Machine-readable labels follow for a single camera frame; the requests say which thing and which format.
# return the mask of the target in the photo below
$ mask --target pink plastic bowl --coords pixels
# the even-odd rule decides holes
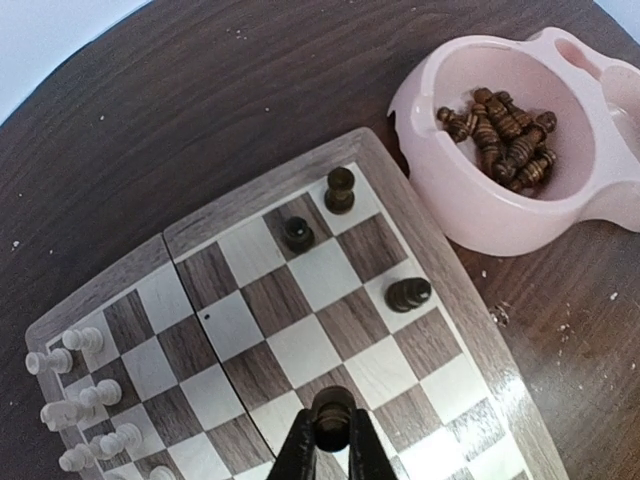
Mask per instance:
[[[435,118],[470,92],[508,90],[525,110],[552,110],[558,153],[549,184],[526,197],[487,178],[471,140],[456,145]],[[471,36],[450,41],[403,82],[389,108],[411,183],[444,233],[469,249],[520,255],[571,225],[604,219],[640,231],[640,70],[547,28],[526,42]]]

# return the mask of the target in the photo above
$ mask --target dark wood table surface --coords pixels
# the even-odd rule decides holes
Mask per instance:
[[[77,478],[57,467],[63,446],[24,368],[40,315],[196,208],[352,128],[372,127],[400,161],[385,113],[420,59],[456,36],[548,25],[640,65],[640,47],[581,0],[156,0],[62,65],[0,128],[3,478]],[[509,315],[502,332],[570,477],[640,478],[640,235],[589,222],[519,258],[458,253]]]

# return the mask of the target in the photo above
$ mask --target chess board frame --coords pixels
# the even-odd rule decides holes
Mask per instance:
[[[220,197],[170,226],[88,282],[35,322],[26,333],[30,351],[47,351],[50,340],[123,290],[215,235],[268,208],[336,166],[358,165],[393,218],[459,331],[497,400],[499,413],[534,479],[567,479],[564,466],[489,312],[448,241],[393,159],[369,129],[354,130]],[[416,205],[418,208],[405,208]],[[38,375],[47,402],[64,398],[56,375]],[[68,448],[82,442],[77,428],[61,433]],[[96,467],[84,479],[102,478]]]

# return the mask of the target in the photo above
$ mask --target chess board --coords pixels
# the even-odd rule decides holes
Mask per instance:
[[[336,166],[356,177],[345,215],[323,201]],[[294,254],[285,219],[314,247]],[[430,300],[409,313],[386,287],[421,276]],[[102,331],[70,373],[38,376],[47,401],[113,378],[122,401],[61,432],[67,447],[134,423],[143,444],[84,479],[264,480],[296,413],[343,385],[370,412],[399,479],[566,479],[540,415],[462,266],[377,138],[360,129],[212,202],[48,312],[31,351],[70,327]],[[346,479],[348,449],[318,457]]]

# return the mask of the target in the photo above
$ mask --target white rook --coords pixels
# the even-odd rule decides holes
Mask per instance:
[[[69,350],[98,353],[104,345],[104,337],[97,328],[87,327],[82,330],[67,330],[62,334],[62,343]]]
[[[24,361],[31,375],[51,370],[55,373],[69,373],[73,367],[73,359],[68,350],[56,348],[49,355],[40,352],[27,354]]]

